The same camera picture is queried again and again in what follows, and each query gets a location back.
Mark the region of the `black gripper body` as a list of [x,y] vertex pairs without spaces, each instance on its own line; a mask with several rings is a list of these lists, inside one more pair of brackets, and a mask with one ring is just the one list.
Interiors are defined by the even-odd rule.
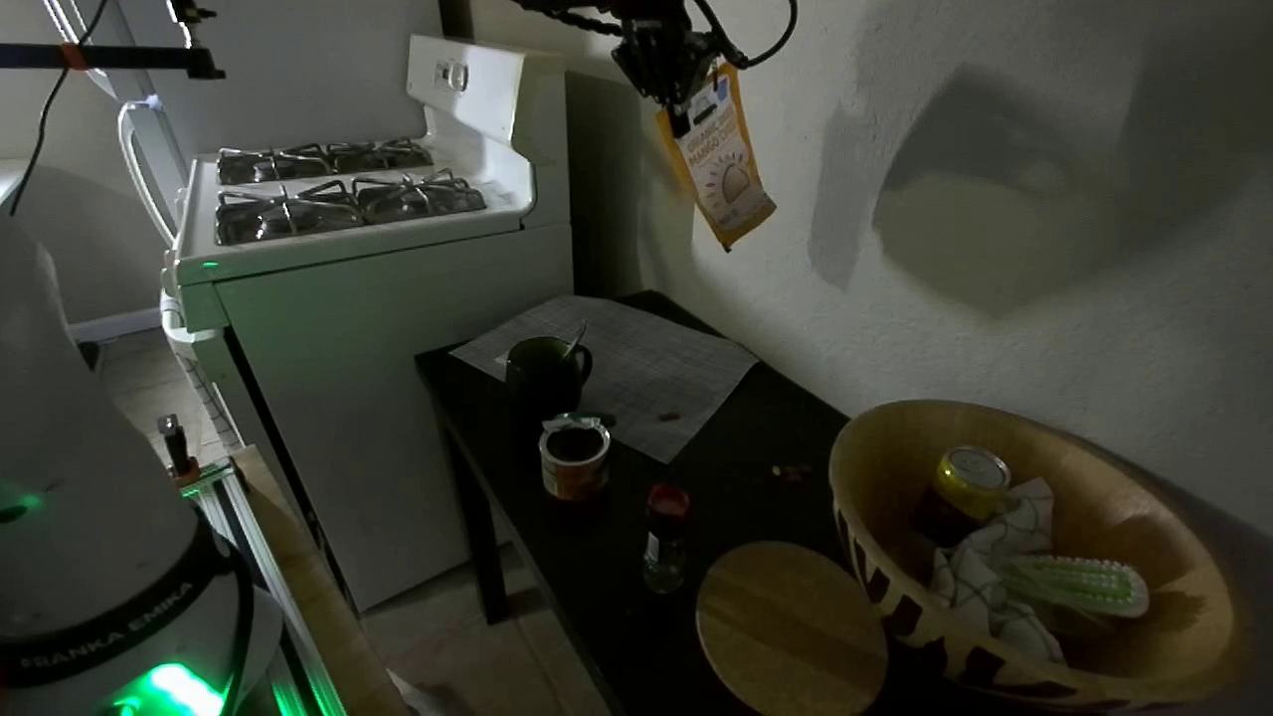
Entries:
[[714,31],[698,31],[686,10],[656,16],[629,16],[612,47],[629,85],[664,110],[686,114],[691,96],[710,85],[721,47]]

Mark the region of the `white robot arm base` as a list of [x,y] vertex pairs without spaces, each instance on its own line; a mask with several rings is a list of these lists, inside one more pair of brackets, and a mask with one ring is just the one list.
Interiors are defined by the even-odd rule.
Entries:
[[0,716],[268,716],[284,612],[178,496],[0,231]]

